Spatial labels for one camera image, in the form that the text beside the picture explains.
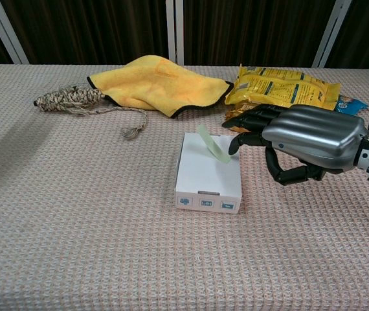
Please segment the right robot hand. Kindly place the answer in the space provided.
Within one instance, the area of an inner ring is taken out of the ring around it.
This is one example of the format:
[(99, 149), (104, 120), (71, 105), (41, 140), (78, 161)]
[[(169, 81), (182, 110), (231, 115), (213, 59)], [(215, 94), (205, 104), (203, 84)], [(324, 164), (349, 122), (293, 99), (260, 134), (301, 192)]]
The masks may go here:
[(301, 104), (260, 104), (222, 126), (245, 129), (231, 141), (230, 155), (243, 145), (265, 147), (268, 171), (282, 185), (320, 181), (327, 172), (353, 169), (368, 133), (360, 117)]

